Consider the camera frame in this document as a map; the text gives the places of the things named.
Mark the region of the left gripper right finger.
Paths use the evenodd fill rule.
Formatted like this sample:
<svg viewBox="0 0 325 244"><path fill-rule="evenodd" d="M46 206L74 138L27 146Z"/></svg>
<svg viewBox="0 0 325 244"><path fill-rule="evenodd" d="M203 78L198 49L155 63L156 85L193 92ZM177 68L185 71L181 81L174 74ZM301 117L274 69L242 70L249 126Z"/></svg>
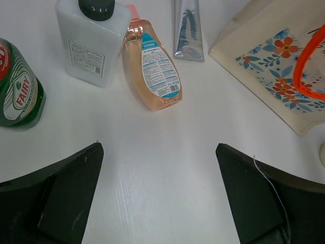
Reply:
<svg viewBox="0 0 325 244"><path fill-rule="evenodd" d="M324 243L324 185L220 143L216 157L240 243Z"/></svg>

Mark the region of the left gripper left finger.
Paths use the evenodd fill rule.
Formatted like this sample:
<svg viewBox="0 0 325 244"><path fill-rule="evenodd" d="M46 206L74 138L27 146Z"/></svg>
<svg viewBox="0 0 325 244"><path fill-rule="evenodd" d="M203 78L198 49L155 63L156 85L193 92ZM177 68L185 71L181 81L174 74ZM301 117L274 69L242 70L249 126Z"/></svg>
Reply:
<svg viewBox="0 0 325 244"><path fill-rule="evenodd" d="M1 243L81 243L104 150L95 142L1 183Z"/></svg>

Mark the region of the green dish soap bottle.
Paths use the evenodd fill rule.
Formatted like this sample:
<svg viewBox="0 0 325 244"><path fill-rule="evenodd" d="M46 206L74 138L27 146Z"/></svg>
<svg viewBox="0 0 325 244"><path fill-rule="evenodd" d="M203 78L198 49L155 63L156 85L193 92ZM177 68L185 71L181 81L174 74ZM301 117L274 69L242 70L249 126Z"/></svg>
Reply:
<svg viewBox="0 0 325 244"><path fill-rule="evenodd" d="M35 126L45 102L43 86L19 49L1 38L1 127Z"/></svg>

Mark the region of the white bottle black cap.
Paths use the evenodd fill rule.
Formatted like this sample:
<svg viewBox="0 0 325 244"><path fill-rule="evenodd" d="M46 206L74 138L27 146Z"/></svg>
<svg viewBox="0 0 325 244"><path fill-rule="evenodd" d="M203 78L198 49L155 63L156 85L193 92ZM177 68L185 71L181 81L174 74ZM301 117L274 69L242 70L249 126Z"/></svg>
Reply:
<svg viewBox="0 0 325 244"><path fill-rule="evenodd" d="M105 88L130 24L130 9L116 1L57 1L56 17L69 75Z"/></svg>

